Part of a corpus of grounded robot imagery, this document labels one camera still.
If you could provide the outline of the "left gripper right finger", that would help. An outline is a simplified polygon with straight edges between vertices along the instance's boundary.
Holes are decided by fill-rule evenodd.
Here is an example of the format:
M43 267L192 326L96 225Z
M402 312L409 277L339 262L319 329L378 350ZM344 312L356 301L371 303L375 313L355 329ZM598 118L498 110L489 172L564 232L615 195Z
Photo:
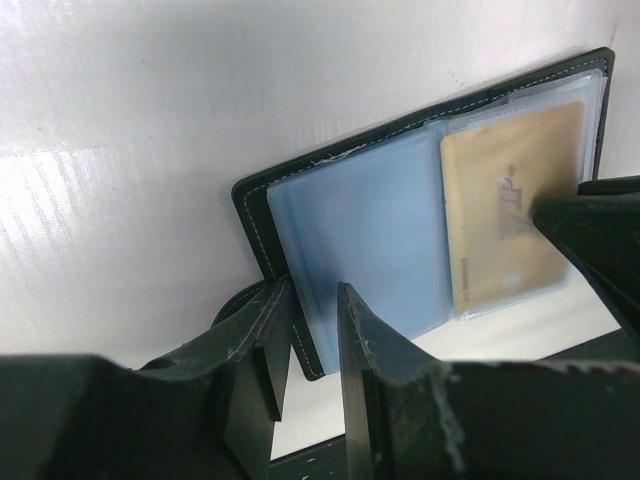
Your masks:
M337 287L352 479L635 479L639 367L438 360Z

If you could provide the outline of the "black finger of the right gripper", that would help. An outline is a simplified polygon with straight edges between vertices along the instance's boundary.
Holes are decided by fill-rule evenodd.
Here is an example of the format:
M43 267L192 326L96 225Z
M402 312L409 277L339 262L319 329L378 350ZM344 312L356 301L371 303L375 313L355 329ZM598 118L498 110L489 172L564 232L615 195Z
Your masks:
M539 198L532 221L638 342L639 177L591 180L575 195Z

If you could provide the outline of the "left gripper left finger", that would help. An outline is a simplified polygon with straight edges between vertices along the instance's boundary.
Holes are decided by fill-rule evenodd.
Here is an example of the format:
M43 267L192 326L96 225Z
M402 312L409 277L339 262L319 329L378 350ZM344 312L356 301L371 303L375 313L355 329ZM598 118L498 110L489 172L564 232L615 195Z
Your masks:
M266 478L292 319L280 279L139 370L95 355L3 357L2 477Z

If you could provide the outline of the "black leather card holder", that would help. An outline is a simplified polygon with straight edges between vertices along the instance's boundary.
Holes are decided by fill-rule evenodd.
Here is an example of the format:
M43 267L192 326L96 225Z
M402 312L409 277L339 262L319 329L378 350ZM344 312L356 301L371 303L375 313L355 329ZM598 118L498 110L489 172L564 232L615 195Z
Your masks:
M293 348L305 377L339 369L337 287L349 283L410 339L472 314L452 293L441 140L451 128L529 108L585 102L580 183L599 170L610 79L608 47L426 107L237 182L231 198L266 281L289 278L298 302Z

